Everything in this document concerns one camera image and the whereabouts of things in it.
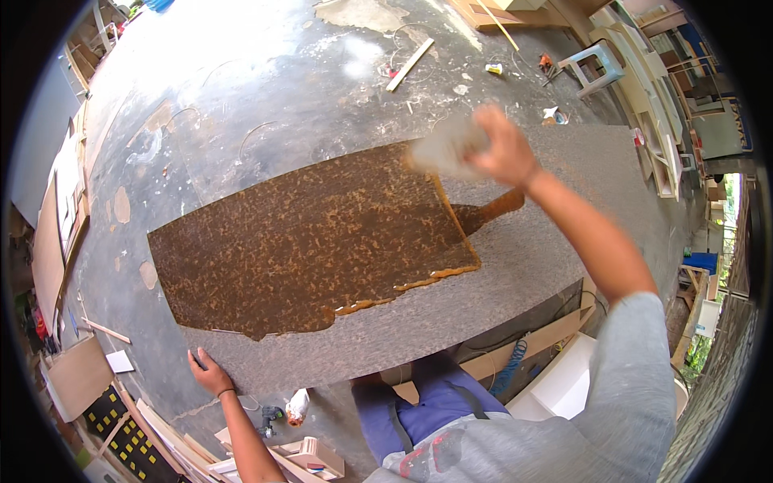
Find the brown glue layer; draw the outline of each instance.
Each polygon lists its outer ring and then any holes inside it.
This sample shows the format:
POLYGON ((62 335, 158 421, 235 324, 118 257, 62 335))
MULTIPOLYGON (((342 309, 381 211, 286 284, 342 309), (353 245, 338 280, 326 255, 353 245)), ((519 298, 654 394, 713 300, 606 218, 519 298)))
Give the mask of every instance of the brown glue layer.
POLYGON ((148 234, 177 323, 256 341, 314 332, 479 268, 438 178, 401 166, 406 147, 289 172, 148 234))

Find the laminate sheet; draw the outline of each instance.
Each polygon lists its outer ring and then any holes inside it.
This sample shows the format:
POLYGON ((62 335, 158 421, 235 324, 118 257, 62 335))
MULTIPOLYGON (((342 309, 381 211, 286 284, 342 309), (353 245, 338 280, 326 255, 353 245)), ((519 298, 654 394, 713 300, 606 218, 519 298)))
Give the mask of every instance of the laminate sheet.
MULTIPOLYGON (((659 200, 642 182, 626 126, 524 126, 542 166, 645 246, 661 228, 659 200)), ((508 188, 441 179, 452 204, 483 206, 508 188)), ((362 376, 423 357, 496 327, 580 280, 585 269, 563 234, 530 200, 470 235, 481 268, 407 291, 388 304, 337 317, 326 330, 267 335, 180 325, 239 391, 265 394, 362 376)))
POLYGON ((286 173, 148 235, 180 325, 316 332, 336 315, 475 270, 437 178, 405 170, 406 143, 286 173))

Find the wristband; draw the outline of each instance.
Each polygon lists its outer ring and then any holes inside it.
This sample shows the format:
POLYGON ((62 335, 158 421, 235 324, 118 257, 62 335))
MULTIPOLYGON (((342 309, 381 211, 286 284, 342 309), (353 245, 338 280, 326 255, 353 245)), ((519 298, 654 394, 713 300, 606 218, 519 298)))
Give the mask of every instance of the wristband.
POLYGON ((229 387, 228 389, 223 389, 222 391, 217 393, 217 399, 220 399, 220 396, 222 396, 223 393, 227 393, 228 391, 233 391, 234 393, 236 392, 236 390, 233 387, 229 387))

